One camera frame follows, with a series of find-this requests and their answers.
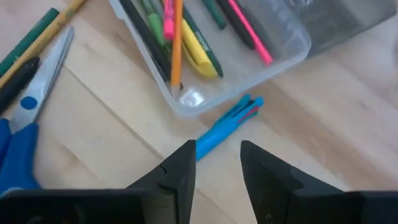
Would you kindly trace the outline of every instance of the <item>pink highlighter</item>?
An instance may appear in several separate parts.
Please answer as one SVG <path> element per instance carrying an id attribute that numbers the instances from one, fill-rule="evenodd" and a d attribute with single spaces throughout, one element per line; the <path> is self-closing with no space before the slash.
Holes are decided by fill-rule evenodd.
<path id="1" fill-rule="evenodd" d="M 163 33 L 167 40 L 174 39 L 174 19 L 174 0 L 165 0 Z"/>
<path id="2" fill-rule="evenodd" d="M 254 30 L 251 27 L 250 23 L 248 22 L 248 20 L 245 18 L 245 16 L 241 12 L 241 9 L 239 8 L 238 4 L 236 4 L 235 0 L 228 0 L 228 2 L 231 5 L 231 7 L 234 9 L 234 11 L 238 15 L 238 17 L 240 18 L 240 20 L 242 21 L 242 23 L 245 26 L 245 28 L 248 30 L 250 36 L 253 39 L 254 45 L 256 47 L 256 50 L 257 50 L 258 54 L 260 55 L 260 57 L 262 58 L 262 60 L 264 61 L 264 63 L 266 65 L 271 64 L 274 59 L 271 57 L 271 55 L 268 52 L 268 50 L 264 47 L 264 45 L 262 44 L 260 38 L 254 32 Z"/>

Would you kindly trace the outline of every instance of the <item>clear plastic container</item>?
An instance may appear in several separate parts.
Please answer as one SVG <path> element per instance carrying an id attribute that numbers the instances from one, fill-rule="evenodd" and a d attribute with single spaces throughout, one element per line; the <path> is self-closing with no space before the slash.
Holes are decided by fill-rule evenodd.
<path id="1" fill-rule="evenodd" d="M 257 85 L 304 60 L 311 47 L 311 38 L 303 25 L 281 0 L 246 0 L 245 4 L 269 34 L 280 57 L 265 66 L 255 50 L 247 48 L 231 24 L 219 30 L 201 0 L 184 0 L 208 45 L 220 62 L 224 78 L 205 79 L 183 62 L 181 81 L 184 89 L 173 98 L 139 33 L 124 12 L 119 0 L 109 0 L 116 15 L 125 21 L 144 56 L 162 94 L 182 116 L 196 116 Z"/>

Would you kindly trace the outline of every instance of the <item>blue multicolor pen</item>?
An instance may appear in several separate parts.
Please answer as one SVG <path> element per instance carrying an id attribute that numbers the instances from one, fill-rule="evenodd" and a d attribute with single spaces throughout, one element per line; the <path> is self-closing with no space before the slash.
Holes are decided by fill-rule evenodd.
<path id="1" fill-rule="evenodd" d="M 243 96 L 208 132 L 197 139 L 197 161 L 228 138 L 246 120 L 256 115 L 263 104 L 262 97 L 252 100 L 250 95 Z"/>

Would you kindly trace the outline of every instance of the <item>light wood surface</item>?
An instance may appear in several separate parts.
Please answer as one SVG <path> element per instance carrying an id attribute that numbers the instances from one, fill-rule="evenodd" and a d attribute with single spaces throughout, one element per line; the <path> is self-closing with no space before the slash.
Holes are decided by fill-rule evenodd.
<path id="1" fill-rule="evenodd" d="M 0 0 L 0 58 L 50 7 L 68 2 Z M 70 24 L 75 39 L 39 119 L 34 174 L 44 188 L 126 187 L 237 100 L 179 118 L 108 1 L 88 0 Z M 343 190 L 397 189 L 397 27 L 395 16 L 249 91 L 266 104 L 197 164 L 192 223 L 256 222 L 243 139 Z"/>

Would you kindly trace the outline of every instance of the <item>orange pencil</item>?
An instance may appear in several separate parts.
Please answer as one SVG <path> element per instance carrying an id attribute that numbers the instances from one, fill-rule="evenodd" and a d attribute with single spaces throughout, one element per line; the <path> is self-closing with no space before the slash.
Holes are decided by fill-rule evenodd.
<path id="1" fill-rule="evenodd" d="M 172 80 L 171 91 L 175 96 L 180 91 L 181 79 L 181 44 L 182 44 L 182 5 L 183 0 L 175 0 L 175 32 L 172 54 Z"/>

